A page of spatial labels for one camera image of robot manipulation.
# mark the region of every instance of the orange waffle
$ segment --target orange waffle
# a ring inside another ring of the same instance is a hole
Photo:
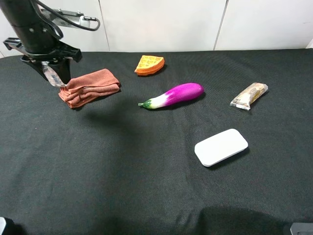
[[[143,55],[135,72],[140,75],[149,75],[159,71],[164,66],[164,58],[150,55]]]

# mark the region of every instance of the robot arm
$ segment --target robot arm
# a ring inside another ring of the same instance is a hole
[[[38,4],[45,9],[41,11]],[[80,12],[54,11],[39,0],[0,0],[0,8],[18,36],[5,40],[6,47],[21,52],[21,60],[53,86],[66,86],[71,79],[70,60],[79,62],[82,54],[60,41],[63,34],[56,24],[96,31],[100,21]],[[89,21],[97,21],[98,26],[86,27]]]

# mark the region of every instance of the table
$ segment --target table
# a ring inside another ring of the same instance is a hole
[[[19,57],[0,59],[0,216],[25,234],[282,234],[313,222],[313,50],[88,52],[72,77],[109,69],[121,92],[71,110]],[[196,82],[205,95],[137,103]],[[253,82],[250,111],[229,106]],[[235,128],[249,148],[206,168],[196,143]]]

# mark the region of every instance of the folded cloth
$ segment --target folded cloth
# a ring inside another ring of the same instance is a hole
[[[104,69],[71,79],[66,87],[61,87],[59,97],[73,109],[118,91],[119,81]]]

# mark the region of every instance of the wrapped snack bar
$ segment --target wrapped snack bar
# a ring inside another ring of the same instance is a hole
[[[256,99],[263,95],[267,90],[268,86],[266,84],[257,82],[252,83],[231,101],[230,106],[250,110],[250,104],[256,101]]]

